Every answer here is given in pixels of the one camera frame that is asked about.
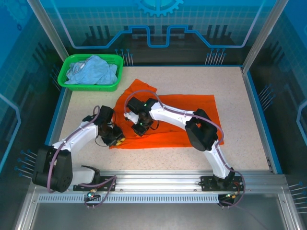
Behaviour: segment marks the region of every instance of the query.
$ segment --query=orange towel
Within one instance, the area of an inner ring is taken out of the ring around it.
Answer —
[[[126,121],[124,117],[124,103],[126,98],[137,90],[150,90],[156,92],[157,89],[136,79],[131,86],[124,91],[119,97],[115,105],[115,123],[122,129],[126,139],[123,143],[113,148],[119,149],[147,149],[160,147],[191,147],[189,138],[185,130],[171,125],[166,122],[160,122],[157,130],[149,129],[142,137],[137,136],[131,126],[131,121]],[[145,102],[148,98],[155,98],[153,94],[140,92],[134,97]],[[209,118],[220,126],[219,116],[216,110],[215,100],[213,95],[161,95],[161,101],[169,106],[196,111],[198,108],[203,109]],[[154,121],[152,127],[155,128],[157,121]],[[218,131],[218,137],[221,138],[221,133]]]

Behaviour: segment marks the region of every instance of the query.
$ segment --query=blue wall panel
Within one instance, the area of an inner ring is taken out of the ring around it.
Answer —
[[[289,184],[307,183],[306,12],[306,2],[288,2],[250,69]]]
[[[0,0],[0,31],[0,229],[6,230],[14,228],[30,183],[18,159],[26,160],[21,150],[37,151],[45,142],[62,62],[26,1]]]
[[[275,0],[42,2],[70,54],[116,53],[122,48],[125,55],[129,49],[137,65],[242,64],[274,3]],[[211,62],[214,55],[219,56],[218,62]]]

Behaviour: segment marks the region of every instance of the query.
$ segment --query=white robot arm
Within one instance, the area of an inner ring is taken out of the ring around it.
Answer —
[[[220,146],[216,145],[217,129],[204,121],[184,115],[195,114],[209,119],[203,110],[185,111],[165,104],[161,105],[157,100],[152,98],[144,103],[135,97],[129,100],[127,107],[131,111],[125,113],[124,116],[134,123],[132,128],[136,134],[142,136],[149,129],[154,120],[164,121],[180,127],[187,131],[192,146],[204,153],[213,169],[214,176],[221,180],[230,180],[229,176],[232,175],[233,172],[225,166],[226,163],[230,168],[220,150]]]
[[[125,137],[121,129],[111,122],[113,112],[110,107],[102,106],[94,122],[91,123],[95,115],[89,115],[68,137],[52,146],[43,146],[39,149],[32,182],[47,187],[49,178],[50,189],[58,192],[66,191],[71,185],[98,184],[100,182],[99,170],[90,166],[72,167],[72,158],[88,142],[98,136],[108,146],[118,145],[122,142]],[[50,164],[56,152],[58,155],[50,177]]]

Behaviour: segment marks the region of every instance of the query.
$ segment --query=speckled tabletop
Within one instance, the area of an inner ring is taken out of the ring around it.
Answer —
[[[239,67],[124,67],[115,92],[73,92],[60,138],[92,114],[95,105],[114,107],[136,79],[156,87],[157,94],[214,94],[225,134],[221,149],[235,169],[269,169]],[[108,149],[94,141],[73,156],[73,165],[101,170],[210,170],[194,148]]]

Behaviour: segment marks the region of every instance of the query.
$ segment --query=green basket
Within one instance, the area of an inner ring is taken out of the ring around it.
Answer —
[[[85,61],[90,56],[97,55],[103,60],[105,60],[108,64],[117,65],[116,76],[117,81],[112,85],[68,85],[65,82],[68,80],[66,73],[69,69],[69,65],[71,63],[76,63],[78,61]],[[124,61],[123,58],[119,55],[115,54],[74,54],[66,58],[59,72],[58,83],[62,87],[66,87],[72,91],[115,91],[118,87],[118,84],[121,79],[121,72],[123,71]]]

